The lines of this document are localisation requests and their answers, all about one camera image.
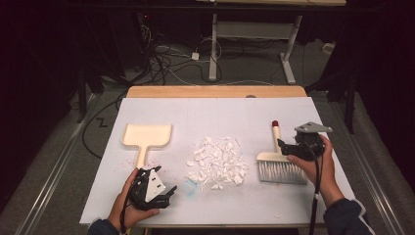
human hand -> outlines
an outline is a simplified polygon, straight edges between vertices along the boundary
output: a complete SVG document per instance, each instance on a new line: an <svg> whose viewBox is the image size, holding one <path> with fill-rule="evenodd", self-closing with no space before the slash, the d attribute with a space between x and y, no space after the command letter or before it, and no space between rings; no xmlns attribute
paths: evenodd
<svg viewBox="0 0 415 235"><path fill-rule="evenodd" d="M323 141L325 147L323 156L318 157L317 159L319 166L322 169L322 172L320 172L320 192L323 196L323 200L326 204L326 207L328 208L334 202L341 198L344 198L345 196L340 190L335 178L335 164L332 157L332 143L323 135L320 135L320 138ZM294 155L289 155L287 157L287 160L301 168L304 171L305 175L308 177L308 179L315 185L317 179L315 162L308 162Z"/></svg>
<svg viewBox="0 0 415 235"><path fill-rule="evenodd" d="M127 196L128 190L134 181L136 175L138 173L138 168L135 168L131 174L128 176L127 180L125 181L124 186L122 187L122 191L115 199L113 208L111 209L111 213L108 217L110 223L118 230L121 231L121 224L119 222L119 216L122 212L122 208L124 205L125 197ZM132 227L137 222L149 218L153 215L158 214L160 211L159 209L150 209L148 211L140 211L135 209L134 207L127 207L125 209L125 217L124 217L124 225L125 228L128 229Z"/></svg>

desk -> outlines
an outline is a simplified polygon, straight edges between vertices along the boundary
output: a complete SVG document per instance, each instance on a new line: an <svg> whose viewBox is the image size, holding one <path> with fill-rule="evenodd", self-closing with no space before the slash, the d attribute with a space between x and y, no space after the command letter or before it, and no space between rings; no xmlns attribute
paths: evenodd
<svg viewBox="0 0 415 235"><path fill-rule="evenodd" d="M214 4L220 3L334 7L344 6L346 0L216 0ZM217 59L219 58L216 52L217 37L288 39L287 50L284 53L280 53L280 60L288 84L296 84L289 59L296 42L301 19L302 16L297 16L293 23L223 22L217 19L217 14L213 14L208 79L211 81L216 80Z"/></svg>
<svg viewBox="0 0 415 235"><path fill-rule="evenodd" d="M272 98L294 94L298 97ZM245 98L252 95L258 98ZM96 217L109 214L121 185L134 168L137 150L122 146L120 141L125 125L172 123L169 144L162 149L148 152L146 160L150 165L162 166L159 175L167 189L174 185L178 189L171 197L171 205L167 209L161 210L158 216L141 221L137 226L307 226L313 195L311 183L306 186L277 185L258 180L256 156L260 152L274 149L270 128L274 118L280 121L283 139L291 143L294 142L290 137L295 135L294 123L300 125L310 120L321 123L311 98L305 97L300 87L130 88L127 98L122 101L80 223L88 224ZM213 141L224 136L238 138L241 142L239 150L243 153L241 158L250 167L250 177L243 184L226 185L224 190L210 190L206 187L202 191L201 185L186 178L190 170L186 162L193 158L195 150L192 142L200 141L205 136L211 137ZM335 153L334 160L340 187L346 197L352 199L354 195ZM321 201L317 210L317 223L323 223L324 210L324 203Z"/></svg>

dustpan handle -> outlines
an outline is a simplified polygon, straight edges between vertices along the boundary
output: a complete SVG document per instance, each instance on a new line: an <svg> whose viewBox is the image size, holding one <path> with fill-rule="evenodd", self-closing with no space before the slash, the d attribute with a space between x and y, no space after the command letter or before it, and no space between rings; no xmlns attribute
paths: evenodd
<svg viewBox="0 0 415 235"><path fill-rule="evenodd" d="M137 168L143 167L146 163L147 148L147 146L142 146L138 148L137 160L135 161L135 166Z"/></svg>

jacket sleeve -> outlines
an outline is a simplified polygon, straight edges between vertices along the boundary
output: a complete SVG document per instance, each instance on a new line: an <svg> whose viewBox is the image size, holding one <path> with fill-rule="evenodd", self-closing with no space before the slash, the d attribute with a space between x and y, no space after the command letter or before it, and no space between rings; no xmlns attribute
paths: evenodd
<svg viewBox="0 0 415 235"><path fill-rule="evenodd" d="M88 228L88 235L118 235L118 231L107 219L97 219Z"/></svg>
<svg viewBox="0 0 415 235"><path fill-rule="evenodd" d="M364 216L366 209L357 200L341 199L324 213L329 234L375 234Z"/></svg>

gray floor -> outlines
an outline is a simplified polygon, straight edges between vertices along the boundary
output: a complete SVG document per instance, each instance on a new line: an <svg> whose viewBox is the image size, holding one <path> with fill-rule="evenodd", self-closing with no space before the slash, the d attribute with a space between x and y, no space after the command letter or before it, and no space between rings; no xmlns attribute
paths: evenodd
<svg viewBox="0 0 415 235"><path fill-rule="evenodd" d="M264 43L265 41L261 41L256 45L266 45ZM169 46L170 53L188 56L192 53L192 50L180 45ZM267 49L246 46L246 53L236 59L226 58L237 56L241 48L233 45L234 49L231 51L226 49L227 46L229 45L223 44L222 56L218 61L222 79L217 84L287 84L277 56L277 53L284 51L284 42L276 42ZM319 79L329 59L328 55L321 52L322 46L323 43L316 41L305 47L295 47L290 62L298 85L305 86ZM168 58L173 64L187 60L171 56ZM208 56L201 57L201 61L207 59ZM208 78L207 63L193 64L201 66L204 78ZM170 70L175 71L182 67L183 65L171 67ZM136 72L129 69L127 74L128 77L133 77ZM107 78L103 81L105 91L102 95L91 96L87 120L110 102L116 101L125 90ZM209 85L201 80L200 69L194 66L175 71L174 74L169 73L165 77L165 84ZM368 211L375 232L411 234L415 228L413 191L393 163L358 94L353 117L354 135L347 133L342 122L344 104L327 102L324 92L312 92L309 95L313 97L323 123L335 130L329 135L330 139L356 198ZM51 133L15 195L0 215L0 234L86 234L86 226L79 225L78 222L100 160L93 157L82 144L80 133L86 122L76 123L76 97L72 106L73 110ZM97 118L104 118L102 127L99 120L92 119L85 131L85 142L94 153L102 156L116 118L115 106L104 109ZM139 229L133 230L133 234L140 233ZM306 228L300 229L300 234L306 233ZM324 228L319 228L315 234L327 232Z"/></svg>

